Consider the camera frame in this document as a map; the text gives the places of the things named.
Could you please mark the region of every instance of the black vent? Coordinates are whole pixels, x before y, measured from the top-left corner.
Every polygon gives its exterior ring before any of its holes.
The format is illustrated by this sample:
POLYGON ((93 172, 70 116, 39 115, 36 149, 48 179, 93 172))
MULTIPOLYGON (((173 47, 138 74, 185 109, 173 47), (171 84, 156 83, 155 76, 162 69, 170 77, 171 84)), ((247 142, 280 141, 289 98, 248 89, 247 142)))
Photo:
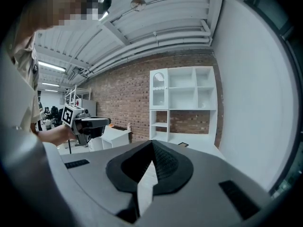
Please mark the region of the black vent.
POLYGON ((68 162, 68 163, 64 163, 67 169, 70 168, 74 168, 77 166, 82 166, 82 165, 86 165, 88 164, 89 161, 88 160, 80 160, 80 161, 72 161, 72 162, 68 162))
POLYGON ((233 181, 226 181, 219 185, 243 220, 250 218, 260 210, 233 181))

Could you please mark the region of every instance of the fluorescent light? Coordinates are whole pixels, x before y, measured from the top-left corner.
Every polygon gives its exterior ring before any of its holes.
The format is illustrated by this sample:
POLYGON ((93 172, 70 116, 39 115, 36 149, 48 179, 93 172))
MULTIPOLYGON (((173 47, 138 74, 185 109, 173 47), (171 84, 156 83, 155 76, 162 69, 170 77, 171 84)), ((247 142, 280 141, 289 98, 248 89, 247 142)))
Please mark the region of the fluorescent light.
POLYGON ((106 11, 106 12, 103 14, 102 18, 100 18, 100 19, 98 19, 98 20, 101 21, 101 20, 104 19, 107 15, 108 15, 108 12, 106 11))
POLYGON ((42 82, 42 84, 49 85, 49 86, 54 86, 54 87, 58 87, 59 86, 57 84, 51 84, 51 83, 46 83, 46 82, 42 82))
POLYGON ((63 68, 63 67, 54 66, 54 65, 51 65, 51 64, 42 62, 42 61, 39 61, 39 65, 41 65, 41 66, 46 66, 46 67, 49 67, 49 68, 53 68, 53 69, 55 69, 55 70, 60 70, 60 71, 63 71, 63 72, 66 71, 65 68, 63 68))

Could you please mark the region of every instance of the floor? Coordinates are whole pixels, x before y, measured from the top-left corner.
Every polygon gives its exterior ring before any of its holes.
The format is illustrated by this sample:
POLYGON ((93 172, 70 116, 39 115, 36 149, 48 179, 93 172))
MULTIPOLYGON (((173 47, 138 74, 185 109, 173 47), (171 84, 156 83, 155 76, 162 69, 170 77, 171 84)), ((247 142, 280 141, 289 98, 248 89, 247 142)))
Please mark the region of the floor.
MULTIPOLYGON (((45 124, 41 125, 42 130, 46 130, 45 124)), ((89 152, 88 147, 75 146, 77 141, 71 140, 71 153, 84 153, 89 152)), ((70 153, 68 142, 63 143, 57 147, 60 155, 66 155, 70 153)), ((140 215, 142 215, 152 203, 152 187, 158 183, 156 170, 153 162, 147 168, 143 178, 138 183, 138 203, 140 215)))

